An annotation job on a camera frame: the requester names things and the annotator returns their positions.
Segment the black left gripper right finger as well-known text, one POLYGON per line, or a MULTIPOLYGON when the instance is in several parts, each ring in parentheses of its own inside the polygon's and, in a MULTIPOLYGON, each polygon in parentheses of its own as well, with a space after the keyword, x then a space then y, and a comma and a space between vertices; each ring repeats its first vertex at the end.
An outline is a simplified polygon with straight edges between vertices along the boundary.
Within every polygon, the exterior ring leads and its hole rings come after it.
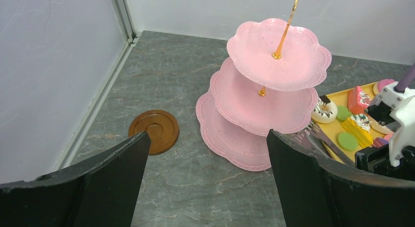
POLYGON ((412 227, 415 183, 325 158, 274 130, 267 135, 289 227, 412 227))

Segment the yellow cake slice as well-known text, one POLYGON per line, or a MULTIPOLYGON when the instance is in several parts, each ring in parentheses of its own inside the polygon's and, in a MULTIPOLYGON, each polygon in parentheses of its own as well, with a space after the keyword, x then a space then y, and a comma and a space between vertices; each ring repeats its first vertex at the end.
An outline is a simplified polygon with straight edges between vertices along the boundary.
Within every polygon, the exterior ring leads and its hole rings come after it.
POLYGON ((370 120, 365 114, 353 114, 347 117, 340 125, 346 132, 357 138, 358 144, 362 148, 369 147, 373 144, 373 138, 370 132, 370 120))

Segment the purple cake slice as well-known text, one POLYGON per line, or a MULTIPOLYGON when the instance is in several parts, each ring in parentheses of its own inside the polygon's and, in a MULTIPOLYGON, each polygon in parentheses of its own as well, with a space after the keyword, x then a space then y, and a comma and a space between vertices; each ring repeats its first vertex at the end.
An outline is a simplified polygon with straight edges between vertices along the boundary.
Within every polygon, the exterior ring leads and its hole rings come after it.
POLYGON ((373 141, 373 147, 375 148, 381 148, 384 145, 387 145, 389 142, 388 140, 381 138, 381 137, 377 137, 374 141, 373 141))

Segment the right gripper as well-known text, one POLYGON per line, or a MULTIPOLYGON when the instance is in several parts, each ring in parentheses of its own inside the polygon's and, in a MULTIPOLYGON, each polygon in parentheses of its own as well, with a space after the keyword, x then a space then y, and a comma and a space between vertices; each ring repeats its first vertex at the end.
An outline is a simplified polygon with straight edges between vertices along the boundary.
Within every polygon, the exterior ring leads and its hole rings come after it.
POLYGON ((393 167, 390 163, 389 146, 380 148, 367 147, 355 153, 356 168, 374 174, 402 179, 415 180, 415 148, 406 146, 402 150, 403 157, 399 159, 400 165, 393 167))

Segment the metal serving tongs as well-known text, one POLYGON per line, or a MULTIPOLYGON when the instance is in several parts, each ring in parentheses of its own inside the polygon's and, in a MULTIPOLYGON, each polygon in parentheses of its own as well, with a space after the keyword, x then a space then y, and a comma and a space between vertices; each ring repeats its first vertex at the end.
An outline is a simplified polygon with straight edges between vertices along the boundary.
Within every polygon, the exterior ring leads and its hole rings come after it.
POLYGON ((316 150, 320 150, 322 155, 328 156, 328 152, 325 153, 318 146, 313 146, 313 143, 309 139, 310 135, 318 139, 321 143, 327 145, 344 164, 355 167, 355 162, 352 161, 343 151, 341 151, 338 146, 323 132, 320 126, 313 120, 310 121, 310 124, 305 129, 294 133, 294 138, 299 144, 304 145, 308 148, 314 147, 316 150))

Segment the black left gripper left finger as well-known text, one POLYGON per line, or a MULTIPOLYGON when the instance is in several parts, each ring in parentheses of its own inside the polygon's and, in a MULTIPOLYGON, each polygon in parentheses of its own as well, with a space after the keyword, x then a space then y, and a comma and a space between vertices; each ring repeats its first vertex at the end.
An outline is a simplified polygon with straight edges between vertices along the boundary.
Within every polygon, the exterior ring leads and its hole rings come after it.
POLYGON ((35 180, 2 184, 1 226, 130 226, 150 145, 149 135, 141 132, 35 180))

